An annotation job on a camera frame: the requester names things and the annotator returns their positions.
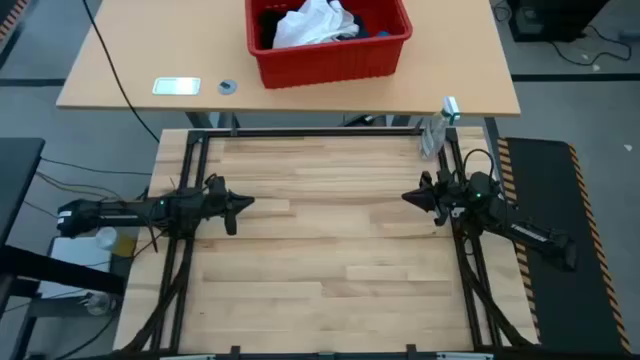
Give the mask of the black garment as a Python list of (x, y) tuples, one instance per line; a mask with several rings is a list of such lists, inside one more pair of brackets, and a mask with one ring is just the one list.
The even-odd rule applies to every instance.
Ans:
[(285, 12), (264, 10), (257, 18), (259, 27), (259, 44), (262, 50), (273, 48), (278, 23), (286, 16)]

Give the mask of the clear glass jar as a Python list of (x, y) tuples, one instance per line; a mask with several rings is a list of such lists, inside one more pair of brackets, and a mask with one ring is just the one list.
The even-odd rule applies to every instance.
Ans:
[(106, 293), (88, 293), (82, 304), (89, 314), (103, 316), (109, 315), (116, 310), (118, 299)]

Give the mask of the clear spray bottle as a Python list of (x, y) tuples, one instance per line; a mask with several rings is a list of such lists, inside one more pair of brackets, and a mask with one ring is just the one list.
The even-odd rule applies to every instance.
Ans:
[(430, 117), (422, 130), (420, 151), (425, 159), (433, 159), (437, 156), (444, 146), (446, 130), (453, 127), (460, 117), (456, 98), (446, 96), (441, 109)]

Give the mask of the red plastic laundry bin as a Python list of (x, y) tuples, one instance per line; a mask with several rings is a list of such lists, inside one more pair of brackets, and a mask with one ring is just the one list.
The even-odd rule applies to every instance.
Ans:
[[(388, 76), (396, 71), (412, 24), (403, 0), (340, 0), (362, 17), (368, 38), (318, 45), (262, 50), (258, 15), (264, 10), (287, 13), (306, 0), (245, 0), (246, 43), (255, 57), (262, 83), (269, 89)], [(392, 34), (375, 37), (380, 31)]]

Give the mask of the black aluminium table frame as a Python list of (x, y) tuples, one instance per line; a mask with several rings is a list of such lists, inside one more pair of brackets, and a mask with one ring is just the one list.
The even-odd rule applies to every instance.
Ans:
[(217, 218), (197, 230), (180, 353), (472, 348), (451, 230), (402, 199), (438, 168), (415, 136), (213, 133), (207, 155), (184, 169), (187, 137), (162, 134), (152, 194), (218, 174), (254, 203), (234, 236)]

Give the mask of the black computer case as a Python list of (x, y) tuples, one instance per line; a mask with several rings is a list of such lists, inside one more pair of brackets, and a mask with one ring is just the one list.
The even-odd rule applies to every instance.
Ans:
[(572, 42), (610, 0), (506, 0), (515, 42)]

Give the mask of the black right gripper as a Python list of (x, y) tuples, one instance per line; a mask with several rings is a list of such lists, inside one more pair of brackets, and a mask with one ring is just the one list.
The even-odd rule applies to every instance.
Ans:
[(403, 193), (401, 198), (425, 212), (434, 211), (436, 213), (435, 225), (443, 226), (452, 209), (461, 201), (461, 186), (457, 182), (453, 186), (442, 188), (438, 178), (436, 182), (433, 182), (430, 172), (423, 171), (422, 186)]

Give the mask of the light wooden desk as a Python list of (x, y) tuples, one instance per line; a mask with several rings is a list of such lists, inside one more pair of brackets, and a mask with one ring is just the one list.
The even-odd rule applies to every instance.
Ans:
[[(404, 0), (413, 26), (388, 77), (269, 90), (246, 45), (242, 0), (103, 0), (59, 94), (66, 109), (431, 114), (446, 96), (477, 116), (520, 106), (488, 0)], [(153, 95), (198, 77), (196, 96)], [(217, 85), (234, 80), (222, 95)]]

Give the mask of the black mat striped edges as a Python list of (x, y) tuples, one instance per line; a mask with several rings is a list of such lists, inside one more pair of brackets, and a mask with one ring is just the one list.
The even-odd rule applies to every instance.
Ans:
[(29, 3), (30, 0), (0, 0), (0, 43), (9, 38)]
[(630, 357), (632, 348), (575, 148), (561, 141), (496, 141), (507, 197), (536, 224), (566, 231), (577, 269), (563, 272), (516, 247), (538, 340), (552, 352)]

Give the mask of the white flat box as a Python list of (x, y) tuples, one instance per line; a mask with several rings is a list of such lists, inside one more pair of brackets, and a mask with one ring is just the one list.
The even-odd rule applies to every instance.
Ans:
[[(57, 237), (52, 242), (49, 256), (72, 264), (88, 266), (102, 272), (109, 272), (110, 270), (111, 252), (100, 248), (93, 238), (69, 239)], [(57, 299), (82, 297), (89, 293), (89, 290), (41, 281), (38, 292), (42, 298)]]

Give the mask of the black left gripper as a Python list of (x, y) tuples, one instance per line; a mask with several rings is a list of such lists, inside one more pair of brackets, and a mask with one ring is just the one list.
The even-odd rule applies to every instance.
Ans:
[(221, 217), (224, 220), (226, 233), (228, 235), (236, 235), (237, 215), (254, 202), (254, 197), (236, 194), (233, 191), (210, 191), (205, 196), (203, 216), (206, 218)]

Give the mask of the clear bottle amber liquid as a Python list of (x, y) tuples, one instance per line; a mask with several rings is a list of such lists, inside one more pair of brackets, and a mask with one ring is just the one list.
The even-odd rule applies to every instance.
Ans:
[(114, 227), (103, 227), (95, 235), (99, 248), (119, 257), (130, 257), (134, 254), (136, 239), (119, 232)]

